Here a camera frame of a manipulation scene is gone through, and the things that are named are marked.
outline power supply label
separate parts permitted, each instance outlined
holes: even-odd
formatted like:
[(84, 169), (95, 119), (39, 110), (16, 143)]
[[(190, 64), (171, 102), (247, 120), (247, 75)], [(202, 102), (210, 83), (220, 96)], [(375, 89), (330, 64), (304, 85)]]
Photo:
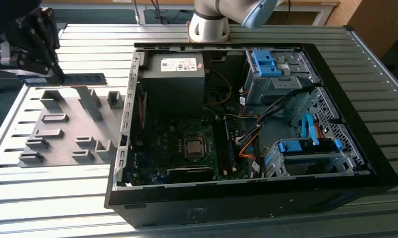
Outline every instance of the power supply label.
[(163, 59), (160, 62), (161, 72), (198, 71), (196, 58)]

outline metal mesh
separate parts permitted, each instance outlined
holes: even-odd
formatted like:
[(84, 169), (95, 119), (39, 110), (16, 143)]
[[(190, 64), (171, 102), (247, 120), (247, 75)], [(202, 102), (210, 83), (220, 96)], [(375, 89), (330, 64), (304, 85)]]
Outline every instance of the metal mesh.
[(311, 94), (295, 97), (284, 109), (284, 115), (291, 125), (291, 134), (298, 137), (302, 137), (302, 117), (304, 113), (311, 114), (314, 119), (318, 120), (326, 137), (340, 139), (344, 147), (343, 151), (350, 152), (354, 163), (364, 164), (346, 127), (332, 123), (332, 120), (339, 119), (339, 115), (323, 88), (315, 89)]

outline slotted aluminum surface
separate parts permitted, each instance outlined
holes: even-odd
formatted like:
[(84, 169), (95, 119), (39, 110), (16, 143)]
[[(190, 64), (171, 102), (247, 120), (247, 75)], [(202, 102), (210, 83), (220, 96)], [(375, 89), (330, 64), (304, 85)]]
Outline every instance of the slotted aluminum surface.
[[(104, 73), (124, 87), (135, 42), (186, 42), (186, 26), (77, 25), (61, 35), (65, 73)], [(340, 27), (232, 27), (235, 42), (314, 43), (398, 173), (398, 84)], [(108, 165), (21, 169), (17, 156), (43, 105), (23, 88), (0, 129), (0, 237), (398, 237), (398, 188), (332, 212), (135, 230), (103, 208)]]

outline label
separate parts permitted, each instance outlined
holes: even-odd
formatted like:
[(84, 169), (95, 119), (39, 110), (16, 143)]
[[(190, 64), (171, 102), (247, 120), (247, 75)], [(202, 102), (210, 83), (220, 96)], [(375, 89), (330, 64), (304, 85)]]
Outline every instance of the label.
[(198, 71), (196, 58), (163, 59), (160, 62), (161, 72)]
[(251, 166), (252, 166), (254, 170), (256, 170), (256, 172), (260, 171), (260, 166), (255, 161), (252, 162)]
[(190, 208), (187, 210), (187, 216), (190, 219), (200, 219), (207, 215), (207, 210), (207, 207)]
[(246, 106), (246, 97), (240, 97), (240, 98), (239, 98), (239, 103), (240, 103), (243, 106)]
[(290, 69), (287, 64), (278, 64), (279, 69)]
[(45, 78), (24, 78), (27, 83), (48, 83)]

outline ram slot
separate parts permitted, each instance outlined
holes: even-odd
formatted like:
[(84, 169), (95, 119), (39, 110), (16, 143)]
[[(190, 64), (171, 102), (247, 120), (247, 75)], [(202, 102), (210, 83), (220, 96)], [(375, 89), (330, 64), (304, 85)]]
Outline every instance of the ram slot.
[(214, 120), (214, 137), (218, 154), (218, 164), (220, 175), (228, 175), (232, 172), (232, 165), (228, 152), (228, 141), (226, 133), (226, 125), (222, 119)]
[(228, 143), (227, 149), (228, 149), (228, 158), (231, 161), (231, 170), (232, 170), (232, 172), (235, 172), (238, 170), (236, 169), (236, 156), (234, 153), (234, 146), (232, 146), (231, 135), (230, 135), (230, 123), (228, 123), (227, 119), (224, 119), (224, 126), (226, 126), (226, 134), (227, 134), (227, 143)]

